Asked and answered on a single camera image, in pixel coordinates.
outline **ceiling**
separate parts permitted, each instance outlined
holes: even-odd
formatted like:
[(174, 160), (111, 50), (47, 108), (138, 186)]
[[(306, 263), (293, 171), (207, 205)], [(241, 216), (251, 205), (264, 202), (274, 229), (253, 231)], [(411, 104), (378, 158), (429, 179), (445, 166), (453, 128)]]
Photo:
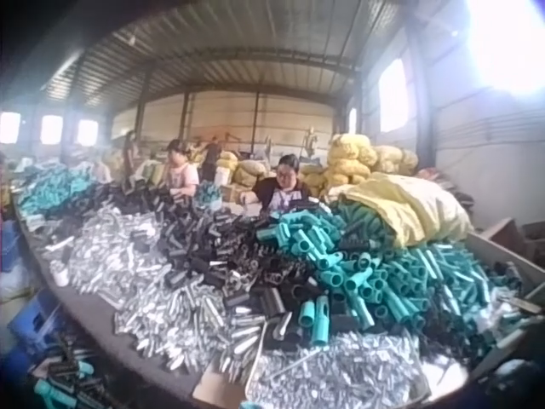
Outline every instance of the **ceiling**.
[(180, 2), (106, 35), (44, 92), (107, 112), (134, 107), (142, 92), (153, 101), (206, 89), (335, 105), (397, 31), (399, 8), (392, 0)]

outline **bright window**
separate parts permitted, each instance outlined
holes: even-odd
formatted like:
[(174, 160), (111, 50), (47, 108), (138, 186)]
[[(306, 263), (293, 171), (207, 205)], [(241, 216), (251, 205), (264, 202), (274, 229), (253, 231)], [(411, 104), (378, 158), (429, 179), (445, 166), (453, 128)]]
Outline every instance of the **bright window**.
[(58, 115), (44, 115), (42, 118), (42, 132), (40, 141), (44, 145), (57, 145), (62, 138), (62, 117)]
[(486, 85), (511, 93), (545, 87), (545, 24), (532, 0), (467, 0), (469, 48)]
[(381, 132), (401, 128), (409, 119), (409, 96), (403, 62), (395, 60), (378, 81), (381, 99)]
[(357, 123), (358, 123), (358, 110), (352, 108), (348, 114), (348, 133), (355, 134), (357, 132)]
[(82, 119), (77, 126), (77, 143), (83, 147), (92, 147), (99, 135), (99, 123)]
[(19, 113), (2, 112), (2, 114), (0, 114), (0, 143), (17, 143), (19, 127)]

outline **roof beam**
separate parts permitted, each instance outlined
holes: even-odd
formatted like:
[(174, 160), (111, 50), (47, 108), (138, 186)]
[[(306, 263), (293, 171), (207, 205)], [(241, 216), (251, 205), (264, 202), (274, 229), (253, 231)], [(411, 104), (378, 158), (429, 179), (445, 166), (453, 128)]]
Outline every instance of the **roof beam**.
[[(278, 85), (267, 84), (182, 84), (170, 89), (165, 89), (155, 94), (148, 96), (146, 102), (152, 102), (166, 98), (168, 96), (176, 94), (184, 94), (186, 92), (203, 92), (203, 91), (233, 91), (233, 92), (249, 92), (268, 95), (281, 95), (288, 96), (290, 98), (298, 98), (302, 100), (317, 102), (319, 104), (328, 105), (330, 107), (339, 106), (342, 96), (334, 97), (331, 95), (320, 94), (318, 92), (305, 91), (302, 89), (293, 89), (288, 87), (282, 87)], [(138, 105), (138, 101), (132, 101), (124, 107), (118, 107), (115, 112), (125, 111), (134, 108)]]
[(100, 97), (105, 91), (110, 89), (114, 84), (127, 81), (134, 75), (146, 70), (150, 65), (157, 64), (160, 69), (162, 63), (168, 63), (173, 60), (191, 60), (192, 62), (209, 62), (217, 60), (254, 60), (268, 61), (288, 64), (297, 64), (303, 66), (313, 66), (316, 68), (336, 72), (345, 77), (353, 77), (357, 69), (349, 60), (339, 59), (336, 56), (320, 54), (308, 54), (301, 51), (291, 49), (274, 49), (274, 48), (216, 48), (216, 49), (201, 49), (188, 51), (177, 55), (167, 55), (158, 57), (154, 60), (142, 61), (138, 66), (132, 66), (128, 70), (122, 72), (110, 81), (98, 88), (91, 94), (86, 101)]

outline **seated woman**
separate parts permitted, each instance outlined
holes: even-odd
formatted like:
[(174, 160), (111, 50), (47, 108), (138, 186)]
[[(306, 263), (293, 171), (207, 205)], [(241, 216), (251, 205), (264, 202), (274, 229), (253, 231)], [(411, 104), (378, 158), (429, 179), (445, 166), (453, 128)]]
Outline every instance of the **seated woman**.
[(167, 146), (168, 163), (164, 169), (164, 181), (175, 198), (193, 196), (197, 191), (198, 171), (188, 161), (189, 150), (180, 140), (174, 139)]
[(278, 161), (276, 177), (258, 181), (250, 192), (240, 195), (241, 205), (261, 203), (261, 211), (287, 210), (292, 200), (307, 200), (308, 186), (297, 179), (299, 159), (294, 154)]

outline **blue crate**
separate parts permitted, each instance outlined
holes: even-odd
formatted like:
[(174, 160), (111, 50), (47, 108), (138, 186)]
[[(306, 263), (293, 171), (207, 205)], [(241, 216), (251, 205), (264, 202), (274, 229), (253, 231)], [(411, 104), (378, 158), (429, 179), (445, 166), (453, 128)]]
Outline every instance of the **blue crate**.
[(39, 359), (57, 344), (55, 332), (62, 331), (65, 324), (59, 302), (43, 289), (11, 320), (8, 328), (19, 345)]
[(19, 260), (20, 231), (13, 220), (2, 222), (2, 259), (0, 271), (9, 273)]

